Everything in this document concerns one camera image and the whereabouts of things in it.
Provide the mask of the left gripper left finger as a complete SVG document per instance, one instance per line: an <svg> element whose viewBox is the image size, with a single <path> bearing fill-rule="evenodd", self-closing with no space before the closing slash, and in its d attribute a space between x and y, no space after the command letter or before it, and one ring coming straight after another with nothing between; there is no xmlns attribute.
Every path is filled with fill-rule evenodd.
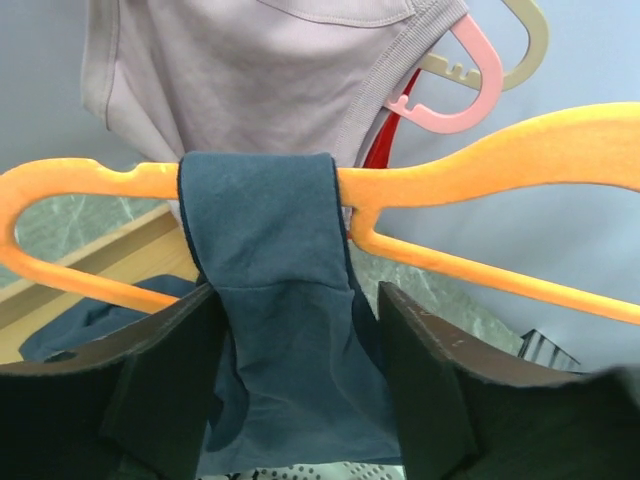
<svg viewBox="0 0 640 480"><path fill-rule="evenodd" d="M225 329L203 285L104 338L1 368L5 479L192 479Z"/></svg>

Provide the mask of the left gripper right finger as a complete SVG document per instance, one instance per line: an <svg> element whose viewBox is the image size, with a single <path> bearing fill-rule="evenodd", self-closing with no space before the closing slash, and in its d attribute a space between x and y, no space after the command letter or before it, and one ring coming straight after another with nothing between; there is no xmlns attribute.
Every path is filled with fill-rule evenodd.
<svg viewBox="0 0 640 480"><path fill-rule="evenodd" d="M378 288L386 377L410 479L635 479L639 370L543 367Z"/></svg>

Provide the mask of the navy blue tank top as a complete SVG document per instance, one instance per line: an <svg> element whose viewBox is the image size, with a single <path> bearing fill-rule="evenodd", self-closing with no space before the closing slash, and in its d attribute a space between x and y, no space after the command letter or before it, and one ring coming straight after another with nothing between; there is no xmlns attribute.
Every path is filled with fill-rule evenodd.
<svg viewBox="0 0 640 480"><path fill-rule="evenodd" d="M207 285L225 312L192 479L297 464L399 464L379 324L351 265L332 157L191 152L179 164L178 196L200 279L161 275L145 286L179 301ZM84 299L28 338L22 361L44 361L149 315Z"/></svg>

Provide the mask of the orange plastic hanger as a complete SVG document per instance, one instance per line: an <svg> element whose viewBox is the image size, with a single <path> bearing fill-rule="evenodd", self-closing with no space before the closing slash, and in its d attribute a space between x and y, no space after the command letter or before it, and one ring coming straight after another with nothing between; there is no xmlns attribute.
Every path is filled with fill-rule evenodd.
<svg viewBox="0 0 640 480"><path fill-rule="evenodd" d="M629 324L635 304L489 266L381 235L382 210L463 202L504 191L550 184L639 187L639 106L596 104L537 116L490 134L442 159L414 167L342 168L339 191L354 211L351 233L362 250L481 286ZM178 167L143 163L128 172L88 158L52 158L5 172L1 190L1 261L36 283L143 311L172 303L168 295L42 261L18 245L14 227L30 205L50 196L84 193L176 199Z"/></svg>

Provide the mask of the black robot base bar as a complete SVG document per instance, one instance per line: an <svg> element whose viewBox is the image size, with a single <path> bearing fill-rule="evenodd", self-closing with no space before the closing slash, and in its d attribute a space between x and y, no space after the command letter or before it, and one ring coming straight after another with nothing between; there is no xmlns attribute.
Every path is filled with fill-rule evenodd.
<svg viewBox="0 0 640 480"><path fill-rule="evenodd" d="M538 330L522 336L518 357L557 371L581 374L581 364Z"/></svg>

